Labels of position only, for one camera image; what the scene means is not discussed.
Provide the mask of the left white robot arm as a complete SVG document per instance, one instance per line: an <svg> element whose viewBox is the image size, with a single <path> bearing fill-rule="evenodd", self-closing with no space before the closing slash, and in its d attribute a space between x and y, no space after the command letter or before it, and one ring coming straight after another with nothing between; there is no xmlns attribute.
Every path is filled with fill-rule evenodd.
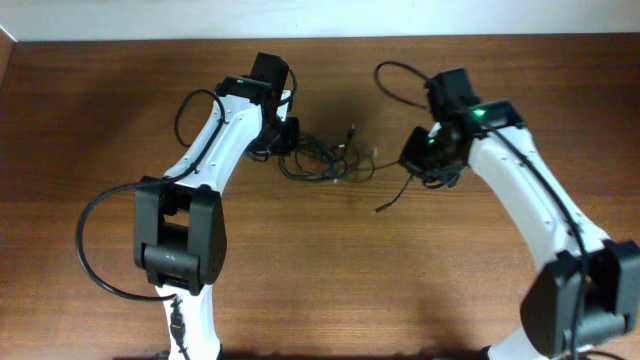
<svg viewBox="0 0 640 360"><path fill-rule="evenodd" d="M279 56L260 52L249 74L217 84L206 124L160 178L145 176L134 201L134 263L154 285L170 347L160 359L217 359L213 285L226 257L222 194L245 152L288 154L299 121L289 116L293 75Z"/></svg>

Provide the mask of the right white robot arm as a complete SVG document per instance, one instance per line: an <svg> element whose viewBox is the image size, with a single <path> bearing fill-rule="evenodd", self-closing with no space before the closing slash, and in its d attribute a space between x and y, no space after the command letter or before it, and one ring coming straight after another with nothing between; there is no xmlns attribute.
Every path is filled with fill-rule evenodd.
<svg viewBox="0 0 640 360"><path fill-rule="evenodd" d="M519 327L482 359L577 359L633 332L639 247L614 242L575 204L507 100L481 102L459 68L425 80L432 129L416 127L400 163L430 189L469 168L495 193L526 241L537 276Z"/></svg>

